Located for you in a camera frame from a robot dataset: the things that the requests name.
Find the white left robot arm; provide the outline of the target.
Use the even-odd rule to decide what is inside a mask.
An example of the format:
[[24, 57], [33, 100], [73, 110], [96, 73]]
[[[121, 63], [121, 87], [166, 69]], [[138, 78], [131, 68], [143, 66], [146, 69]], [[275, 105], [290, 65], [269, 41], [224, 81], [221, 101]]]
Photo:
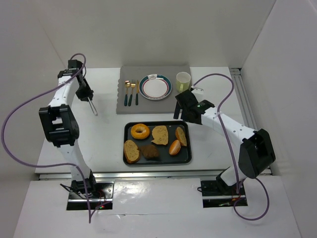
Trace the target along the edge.
[[67, 82], [77, 70], [70, 68], [59, 72], [57, 78], [60, 88], [55, 92], [49, 105], [39, 109], [39, 116], [47, 141], [58, 149], [67, 163], [73, 165], [70, 169], [71, 186], [66, 189], [80, 197], [92, 198], [96, 192], [96, 180], [79, 148], [79, 125], [71, 110], [74, 97], [82, 102], [88, 102], [93, 113], [98, 113], [92, 103], [94, 92], [83, 73], [80, 72]]

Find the metal food tongs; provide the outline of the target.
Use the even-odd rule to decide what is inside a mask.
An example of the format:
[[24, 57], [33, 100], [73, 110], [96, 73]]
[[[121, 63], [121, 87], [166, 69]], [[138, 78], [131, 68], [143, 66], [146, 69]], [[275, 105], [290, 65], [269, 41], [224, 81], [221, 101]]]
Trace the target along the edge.
[[88, 97], [88, 102], [89, 102], [89, 105], [90, 105], [90, 108], [91, 108], [93, 114], [95, 116], [98, 116], [97, 109], [96, 109], [95, 105], [93, 104], [92, 100], [89, 97]]

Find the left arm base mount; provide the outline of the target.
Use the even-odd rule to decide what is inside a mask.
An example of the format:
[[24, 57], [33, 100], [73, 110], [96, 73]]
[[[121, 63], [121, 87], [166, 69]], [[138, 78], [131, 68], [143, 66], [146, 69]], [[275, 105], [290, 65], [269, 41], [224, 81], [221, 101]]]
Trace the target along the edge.
[[88, 210], [86, 197], [89, 198], [91, 210], [112, 210], [114, 182], [101, 182], [96, 184], [96, 191], [90, 192], [88, 196], [75, 193], [70, 186], [60, 184], [68, 192], [67, 211]]

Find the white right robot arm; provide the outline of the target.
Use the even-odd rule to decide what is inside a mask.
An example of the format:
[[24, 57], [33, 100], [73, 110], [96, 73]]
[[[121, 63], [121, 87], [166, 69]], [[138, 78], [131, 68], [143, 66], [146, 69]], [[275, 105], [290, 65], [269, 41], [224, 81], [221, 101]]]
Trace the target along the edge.
[[224, 136], [230, 145], [239, 148], [239, 158], [235, 164], [216, 177], [216, 189], [224, 193], [233, 185], [246, 179], [255, 179], [275, 160], [269, 133], [246, 127], [218, 110], [213, 103], [199, 102], [194, 93], [186, 90], [176, 96], [174, 118], [212, 128]]

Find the small seeded bread slice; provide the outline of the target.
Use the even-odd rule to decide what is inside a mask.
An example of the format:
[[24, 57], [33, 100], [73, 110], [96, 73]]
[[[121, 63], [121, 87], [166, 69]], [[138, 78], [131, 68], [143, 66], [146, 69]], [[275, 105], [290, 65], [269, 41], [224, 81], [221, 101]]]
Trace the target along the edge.
[[175, 136], [177, 140], [180, 141], [180, 144], [182, 146], [187, 147], [187, 139], [186, 139], [185, 131], [181, 127], [176, 128]]

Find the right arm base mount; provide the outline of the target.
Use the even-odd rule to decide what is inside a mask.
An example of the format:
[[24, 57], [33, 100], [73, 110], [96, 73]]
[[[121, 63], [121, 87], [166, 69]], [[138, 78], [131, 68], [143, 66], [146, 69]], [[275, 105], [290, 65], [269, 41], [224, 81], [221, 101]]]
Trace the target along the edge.
[[215, 180], [202, 180], [197, 191], [202, 194], [203, 208], [222, 208], [236, 206], [248, 206], [244, 188], [236, 193], [235, 186], [220, 191]]

